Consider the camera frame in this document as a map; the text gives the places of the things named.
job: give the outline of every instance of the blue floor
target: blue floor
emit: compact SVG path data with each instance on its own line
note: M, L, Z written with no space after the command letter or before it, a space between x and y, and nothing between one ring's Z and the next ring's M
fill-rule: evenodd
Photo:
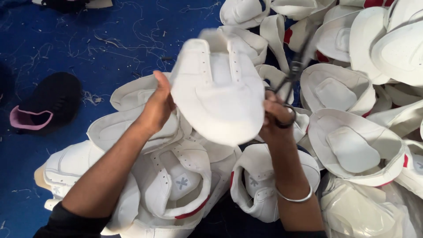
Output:
M134 73L170 71L174 62L160 56L176 59L184 41L221 25L217 0L113 4L61 15L22 0L0 1L0 238L32 237L46 224L50 211L44 202L52 195L35 185L34 171L50 154L88 139L92 121L115 112L109 99L116 88L138 78ZM273 55L268 61L277 65ZM8 120L11 109L59 71L77 76L83 90L101 101L81 102L72 124L46 137L16 135Z

